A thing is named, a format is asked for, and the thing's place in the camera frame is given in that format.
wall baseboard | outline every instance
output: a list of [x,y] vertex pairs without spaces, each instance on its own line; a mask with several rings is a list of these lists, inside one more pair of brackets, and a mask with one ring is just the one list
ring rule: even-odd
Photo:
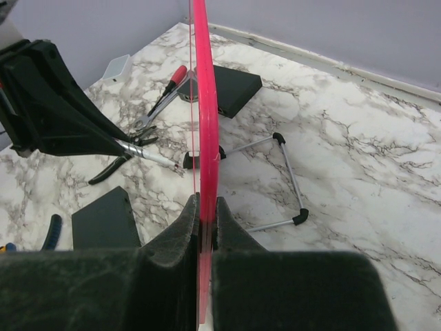
[[389,77],[385,77],[382,76],[380,74],[375,74],[373,72],[369,72],[367,70],[363,70],[357,67],[353,67],[353,66],[349,66],[343,62],[340,61],[336,61],[334,59],[330,59],[329,57],[324,57],[320,54],[317,54],[315,52],[310,52],[308,50],[304,50],[302,48],[296,47],[296,46],[291,46],[288,45],[286,43],[281,43],[279,41],[275,41],[273,39],[270,38],[266,38],[266,37],[262,37],[259,36],[257,34],[253,34],[250,32],[245,32],[245,31],[241,31],[241,30],[237,30],[237,29],[233,29],[233,28],[228,28],[226,26],[220,26],[217,24],[210,24],[209,23],[209,27],[211,29],[212,32],[216,33],[217,32],[226,32],[227,34],[232,34],[232,35],[236,35],[238,37],[242,37],[245,38],[249,41],[249,45],[253,46],[255,43],[261,43],[263,45],[269,46],[271,48],[275,48],[277,50],[280,50],[280,52],[278,52],[278,56],[281,57],[286,57],[289,59],[289,57],[287,57],[286,55],[284,56],[284,52],[289,53],[289,54],[294,54],[298,57],[304,57],[306,59],[311,59],[313,61],[317,61],[317,62],[321,62],[324,63],[328,66],[337,68],[339,70],[342,70],[343,72],[348,72],[352,75],[358,75],[359,77],[363,78],[363,79],[368,79],[370,81],[385,85],[385,86],[389,86],[391,88],[394,89],[398,89],[404,92],[408,92],[414,95],[417,95],[419,97],[423,97],[425,99],[430,99],[436,102],[440,102],[441,101],[441,93],[439,92],[435,92],[432,90],[427,90],[425,88],[421,88],[419,86],[415,86],[415,85],[411,85],[402,81],[397,81],[396,79],[391,79]]

white marble surface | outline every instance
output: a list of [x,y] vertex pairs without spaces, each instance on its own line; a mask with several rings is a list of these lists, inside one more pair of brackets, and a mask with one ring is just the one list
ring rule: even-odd
[[[400,329],[441,330],[441,113],[222,37],[212,36],[212,49],[215,64],[259,74],[264,85],[234,119],[220,118],[221,145],[229,150],[282,133],[310,211],[301,226],[254,237],[270,250],[365,254]],[[127,130],[188,58],[188,26],[178,24],[135,55],[127,83],[96,83],[88,95]],[[189,105],[175,100],[155,124],[160,140],[149,149],[182,161],[191,146]],[[38,250],[58,212],[65,220],[59,249],[72,249],[70,215],[118,185],[130,195],[141,241],[155,237],[193,193],[192,175],[131,160],[88,186],[111,159],[1,152],[0,241]],[[298,213],[272,142],[223,160],[219,195],[246,228]]]

black foam padding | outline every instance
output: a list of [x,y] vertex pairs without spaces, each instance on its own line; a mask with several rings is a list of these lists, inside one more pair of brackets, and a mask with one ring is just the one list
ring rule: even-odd
[[[260,90],[262,80],[257,74],[214,66],[214,78],[218,96],[218,113],[232,119]],[[193,98],[198,96],[198,84],[193,81]],[[182,100],[190,101],[190,80],[178,91]]]
[[215,252],[216,331],[396,331],[375,268],[348,252]]
[[235,220],[225,198],[219,197],[216,206],[217,233],[214,235],[214,249],[232,252],[265,251],[253,237],[249,235]]
[[141,246],[129,196],[118,186],[72,215],[74,249]]
[[0,254],[0,330],[195,331],[199,208],[142,248]]

metal tube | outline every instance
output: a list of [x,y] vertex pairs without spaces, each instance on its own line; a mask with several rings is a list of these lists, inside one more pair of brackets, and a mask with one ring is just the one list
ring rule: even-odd
[[303,209],[304,207],[303,207],[302,197],[301,197],[301,193],[300,193],[300,188],[298,187],[297,180],[294,177],[294,173],[292,171],[291,164],[289,163],[288,156],[287,156],[287,151],[285,149],[285,144],[282,143],[280,146],[282,148],[283,156],[285,157],[285,162],[286,162],[287,167],[288,167],[289,176],[291,177],[292,185],[294,187],[294,192],[297,195],[298,204],[300,205],[300,209]]
[[115,139],[119,145],[124,148],[124,151],[130,155],[133,155],[134,157],[140,157],[142,159],[147,159],[153,162],[160,163],[166,167],[173,167],[175,169],[179,168],[179,164],[163,157],[159,154],[152,154],[149,151],[145,150],[142,147],[133,145],[131,143],[126,143],[125,141],[121,141],[118,139]]
[[255,231],[261,231],[261,230],[268,230],[268,229],[271,229],[271,228],[276,228],[278,226],[288,225],[288,224],[294,224],[293,220],[292,219],[288,219],[286,221],[281,221],[281,222],[277,222],[277,223],[257,226],[255,228],[247,229],[247,232],[255,232]]
[[226,155],[229,155],[229,154],[232,154],[232,153],[238,152],[239,150],[244,150],[245,148],[252,147],[252,146],[254,146],[254,145],[258,145],[259,143],[264,143],[264,142],[269,141],[269,140],[271,140],[271,139],[273,139],[272,136],[271,136],[271,137],[264,138],[264,139],[261,139],[261,140],[257,140],[257,141],[255,141],[255,142],[253,142],[253,143],[249,143],[249,144],[247,144],[247,145],[244,145],[244,146],[241,146],[241,147],[234,148],[233,150],[229,150],[229,151],[225,152],[225,154],[226,154]]
[[167,107],[169,105],[169,103],[174,100],[174,98],[176,98],[176,96],[178,95],[178,88],[179,87],[175,88],[169,95],[167,95],[164,98],[164,100],[159,104],[159,106],[154,110],[154,112],[150,116],[147,117],[147,119],[145,120],[144,127],[151,124],[151,122],[153,122],[155,117],[158,116],[159,113],[162,112],[164,110],[164,108]]

gray veined marble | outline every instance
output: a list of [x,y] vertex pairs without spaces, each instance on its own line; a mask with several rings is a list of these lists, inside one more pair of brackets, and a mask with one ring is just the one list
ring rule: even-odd
[[[301,226],[254,237],[270,250],[365,254],[382,277],[400,329],[441,330],[441,113],[216,35],[212,48],[215,64],[259,74],[264,85],[234,119],[220,118],[221,145],[229,150],[282,133],[310,211]],[[128,131],[188,59],[188,26],[178,24],[134,55],[128,82],[98,82],[88,96]],[[197,142],[196,114],[194,106]],[[154,124],[160,140],[149,150],[181,162],[191,150],[189,104],[174,100]],[[38,250],[57,212],[65,220],[59,249],[72,249],[70,215],[120,185],[146,243],[175,220],[194,191],[191,173],[180,177],[140,159],[88,186],[111,160],[39,152],[20,159],[1,152],[0,242]],[[245,228],[298,213],[272,141],[222,160],[218,191]]]

